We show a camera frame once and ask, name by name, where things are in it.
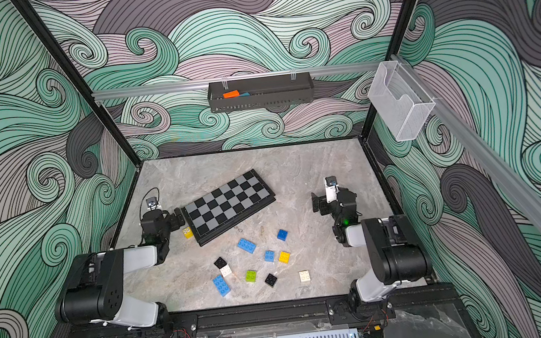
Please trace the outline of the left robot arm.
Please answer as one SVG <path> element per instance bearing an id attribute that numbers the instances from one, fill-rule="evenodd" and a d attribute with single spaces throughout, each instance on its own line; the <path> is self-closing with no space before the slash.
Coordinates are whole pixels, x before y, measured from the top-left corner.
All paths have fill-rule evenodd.
<path id="1" fill-rule="evenodd" d="M 153 328 L 164 320 L 165 305 L 126 295 L 124 276 L 164 263 L 170 234 L 186 224 L 180 210 L 150 210 L 140 221 L 141 243 L 132 248 L 76 256 L 55 305 L 59 323 L 103 323 Z"/>

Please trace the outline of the yellow square brick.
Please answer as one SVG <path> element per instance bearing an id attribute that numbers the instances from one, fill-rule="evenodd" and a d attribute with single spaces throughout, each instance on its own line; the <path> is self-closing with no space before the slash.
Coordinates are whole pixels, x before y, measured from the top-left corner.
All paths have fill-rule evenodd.
<path id="1" fill-rule="evenodd" d="M 281 251 L 278 260 L 283 264 L 288 264 L 290 260 L 290 253 Z"/>

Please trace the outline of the white square brick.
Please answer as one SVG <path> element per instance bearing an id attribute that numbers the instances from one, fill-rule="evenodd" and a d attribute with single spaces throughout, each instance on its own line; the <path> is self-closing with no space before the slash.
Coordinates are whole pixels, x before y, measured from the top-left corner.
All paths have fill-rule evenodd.
<path id="1" fill-rule="evenodd" d="M 224 278 L 226 278 L 226 277 L 228 277 L 228 276 L 230 276 L 232 274 L 232 270 L 231 270 L 230 266 L 225 265 L 220 269 L 220 273 L 222 274 L 222 276 Z"/>

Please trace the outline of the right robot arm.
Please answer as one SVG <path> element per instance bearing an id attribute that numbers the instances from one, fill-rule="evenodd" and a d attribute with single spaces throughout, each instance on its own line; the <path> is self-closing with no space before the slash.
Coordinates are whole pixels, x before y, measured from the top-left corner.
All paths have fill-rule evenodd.
<path id="1" fill-rule="evenodd" d="M 313 211 L 330 215 L 336 240 L 347 248 L 365 247 L 371 262 L 366 275 L 351 283 L 348 304 L 353 310 L 383 302 L 405 283 L 429 276 L 432 264 L 421 244 L 409 239 L 399 222 L 400 215 L 364 219 L 356 207 L 357 194 L 337 185 L 326 194 L 311 194 Z"/>

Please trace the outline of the light blue square brick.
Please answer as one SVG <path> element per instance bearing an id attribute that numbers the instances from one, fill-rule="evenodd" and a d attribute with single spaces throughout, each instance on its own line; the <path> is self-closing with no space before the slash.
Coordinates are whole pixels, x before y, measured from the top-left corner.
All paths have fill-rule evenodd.
<path id="1" fill-rule="evenodd" d="M 264 261 L 266 262 L 274 262 L 275 260 L 275 253 L 272 250 L 266 250 L 264 254 Z"/>

